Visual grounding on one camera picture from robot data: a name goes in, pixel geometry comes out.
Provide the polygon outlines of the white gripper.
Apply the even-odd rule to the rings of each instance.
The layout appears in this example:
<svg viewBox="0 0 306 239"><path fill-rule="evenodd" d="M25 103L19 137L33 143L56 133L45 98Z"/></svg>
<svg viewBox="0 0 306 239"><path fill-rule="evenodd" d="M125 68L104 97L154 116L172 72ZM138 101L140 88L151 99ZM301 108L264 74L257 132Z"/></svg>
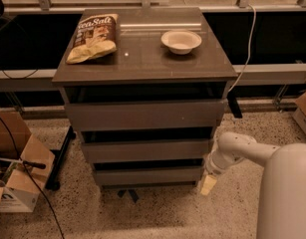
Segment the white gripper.
<svg viewBox="0 0 306 239"><path fill-rule="evenodd" d="M221 175L227 170L227 162L218 148L206 157L205 170L208 175L201 182L200 193L202 195L208 195L215 186L217 179L214 175Z"/></svg>

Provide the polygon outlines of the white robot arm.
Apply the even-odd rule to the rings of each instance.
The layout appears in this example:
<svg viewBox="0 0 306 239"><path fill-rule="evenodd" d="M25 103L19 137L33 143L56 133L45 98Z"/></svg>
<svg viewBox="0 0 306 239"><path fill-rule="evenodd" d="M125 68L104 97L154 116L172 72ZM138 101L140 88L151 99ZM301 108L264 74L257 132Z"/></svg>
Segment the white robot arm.
<svg viewBox="0 0 306 239"><path fill-rule="evenodd" d="M256 239L306 239L306 143L278 146L225 132L205 159L201 192L208 194L217 177L243 159L263 167Z"/></svg>

